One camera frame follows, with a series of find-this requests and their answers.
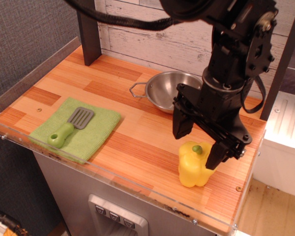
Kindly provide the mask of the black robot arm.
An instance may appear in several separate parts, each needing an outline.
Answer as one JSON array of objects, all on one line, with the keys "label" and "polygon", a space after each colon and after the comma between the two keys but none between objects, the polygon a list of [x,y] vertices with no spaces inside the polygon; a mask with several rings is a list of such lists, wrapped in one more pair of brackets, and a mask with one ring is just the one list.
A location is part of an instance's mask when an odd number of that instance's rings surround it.
[{"label": "black robot arm", "polygon": [[215,141],[206,168],[213,170],[229,158],[240,158],[252,137],[239,118],[253,83],[274,61],[271,36],[278,10],[272,0],[163,0],[175,20],[203,20],[212,25],[212,53],[200,89],[177,86],[173,135],[179,139],[199,126]]}]

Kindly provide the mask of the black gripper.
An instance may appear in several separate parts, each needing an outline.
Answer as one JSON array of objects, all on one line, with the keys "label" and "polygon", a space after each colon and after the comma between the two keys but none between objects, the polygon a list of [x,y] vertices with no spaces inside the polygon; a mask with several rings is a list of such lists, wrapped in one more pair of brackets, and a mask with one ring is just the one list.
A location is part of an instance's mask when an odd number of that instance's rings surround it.
[{"label": "black gripper", "polygon": [[206,168],[215,170],[228,158],[241,158],[252,138],[239,118],[242,107],[241,92],[244,82],[227,84],[214,78],[208,69],[203,72],[200,89],[185,84],[177,85],[174,98],[173,135],[180,139],[196,124],[215,140]]}]

